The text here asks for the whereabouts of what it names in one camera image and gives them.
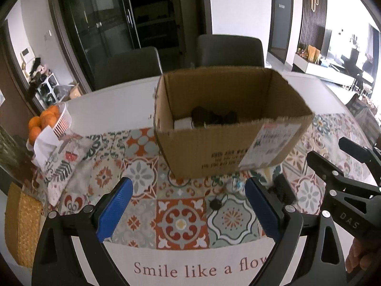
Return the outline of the person's right hand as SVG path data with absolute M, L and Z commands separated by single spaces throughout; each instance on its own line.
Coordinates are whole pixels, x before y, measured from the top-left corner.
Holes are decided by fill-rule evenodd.
M 357 238 L 354 238 L 346 258 L 347 273 L 352 273 L 357 267 L 366 271 L 379 252 L 380 249 L 367 249 Z

